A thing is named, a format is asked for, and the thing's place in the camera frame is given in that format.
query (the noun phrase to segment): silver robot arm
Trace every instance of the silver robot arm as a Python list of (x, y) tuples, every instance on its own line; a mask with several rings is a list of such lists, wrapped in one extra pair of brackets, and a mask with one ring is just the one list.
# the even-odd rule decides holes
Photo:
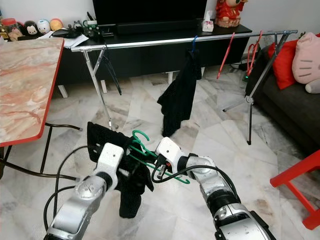
[(45, 240), (81, 240), (92, 215), (106, 192), (118, 184), (116, 175), (124, 150), (106, 143), (93, 174), (78, 183), (71, 198), (59, 209), (49, 226)]
[[(158, 179), (162, 179), (168, 166), (173, 174), (196, 165), (216, 167), (209, 157), (187, 156), (168, 137), (161, 140), (155, 153), (161, 159), (158, 161), (161, 169)], [(254, 211), (248, 211), (241, 204), (239, 197), (216, 170), (195, 168), (187, 174), (200, 184), (200, 192), (213, 216), (217, 240), (276, 240), (269, 226)]]

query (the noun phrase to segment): red chair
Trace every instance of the red chair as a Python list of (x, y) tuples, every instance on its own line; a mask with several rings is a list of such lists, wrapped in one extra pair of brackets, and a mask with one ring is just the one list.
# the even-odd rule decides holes
[(320, 226), (320, 209), (316, 210), (306, 199), (306, 197), (290, 181), (301, 174), (312, 172), (316, 169), (320, 169), (320, 150), (311, 154), (296, 165), (290, 167), (288, 170), (280, 173), (278, 176), (270, 179), (270, 183), (273, 187), (285, 184), (305, 206), (310, 213), (310, 216), (304, 219), (302, 223), (307, 229), (310, 230)]

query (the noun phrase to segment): black tv cabinet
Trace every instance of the black tv cabinet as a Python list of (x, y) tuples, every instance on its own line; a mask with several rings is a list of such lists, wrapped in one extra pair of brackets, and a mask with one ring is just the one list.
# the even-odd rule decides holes
[[(101, 45), (106, 41), (108, 44), (134, 43), (155, 40), (192, 38), (196, 35), (216, 36), (251, 33), (252, 31), (243, 25), (232, 28), (214, 26), (213, 32), (202, 32), (198, 29), (183, 29), (175, 31), (161, 31), (152, 33), (140, 33), (130, 35), (115, 35), (104, 39), (88, 39), (80, 46)], [(231, 50), (226, 64), (239, 62), (249, 37), (236, 38), (232, 41)], [(200, 51), (200, 63), (202, 67), (220, 65), (225, 56), (229, 39), (215, 41), (201, 41), (196, 43)], [(144, 46), (122, 49), (111, 49), (109, 56), (114, 71), (118, 78), (138, 77), (148, 74), (166, 73), (179, 71), (185, 62), (186, 49), (190, 49), (192, 43), (178, 43), (169, 45)], [(100, 51), (91, 51), (91, 61), (96, 62)], [(97, 73), (97, 80), (111, 80), (107, 68), (101, 64)], [(85, 59), (81, 52), (71, 52), (70, 49), (63, 49), (60, 67), (56, 79), (56, 86), (92, 82)]]

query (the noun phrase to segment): red table edge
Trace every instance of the red table edge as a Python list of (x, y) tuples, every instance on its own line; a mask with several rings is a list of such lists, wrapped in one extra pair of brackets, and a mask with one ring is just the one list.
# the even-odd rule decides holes
[(39, 138), (42, 137), (42, 134), (44, 133), (44, 130), (45, 130), (45, 123), (46, 123), (47, 115), (48, 115), (49, 108), (50, 108), (51, 97), (52, 97), (52, 94), (54, 93), (54, 89), (55, 89), (56, 78), (57, 78), (57, 75), (58, 75), (58, 70), (59, 70), (59, 66), (60, 66), (60, 60), (61, 60), (62, 52), (64, 50), (65, 39), (63, 38), (62, 40), (63, 41), (62, 41), (62, 44), (61, 44), (60, 55), (59, 55), (58, 62), (56, 64), (56, 69), (55, 69), (55, 73), (54, 73), (54, 77), (53, 77), (53, 81), (52, 81), (52, 85), (51, 85), (51, 90), (50, 90), (48, 102), (47, 102), (47, 105), (46, 105), (46, 108), (45, 108), (45, 111), (44, 111), (43, 121), (42, 121), (39, 133), (37, 135), (35, 135), (35, 136), (32, 136), (32, 137), (27, 137), (27, 138), (23, 138), (23, 139), (19, 139), (19, 140), (14, 140), (14, 141), (2, 142), (2, 143), (0, 143), (0, 147), (7, 147), (7, 146), (11, 146), (11, 145), (24, 144), (24, 143), (32, 142), (34, 140), (38, 140)]

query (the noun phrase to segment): black cloth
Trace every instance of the black cloth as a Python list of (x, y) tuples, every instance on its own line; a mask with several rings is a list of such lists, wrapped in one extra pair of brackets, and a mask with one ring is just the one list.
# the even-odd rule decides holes
[[(124, 155), (116, 173), (118, 184), (115, 189), (121, 192), (119, 215), (128, 219), (136, 216), (141, 204), (141, 195), (145, 192), (145, 186), (151, 191), (154, 190), (147, 166), (127, 155), (127, 148), (128, 145), (132, 144), (132, 140), (133, 137), (127, 137), (121, 132), (112, 131), (92, 122), (87, 124), (87, 144), (89, 146), (100, 144), (101, 146), (97, 153), (92, 148), (88, 149), (89, 157), (93, 162), (96, 163), (98, 161), (106, 143), (111, 143), (124, 149)], [(141, 149), (141, 146), (137, 143), (132, 145), (137, 149)], [(156, 160), (154, 157), (145, 157), (136, 151), (131, 151), (130, 154), (148, 163), (154, 163)], [(127, 171), (129, 175), (123, 174), (121, 170)]]
[(196, 83), (201, 78), (199, 51), (188, 50), (183, 69), (157, 101), (162, 106), (162, 136), (170, 137), (180, 128), (183, 120), (190, 118)]

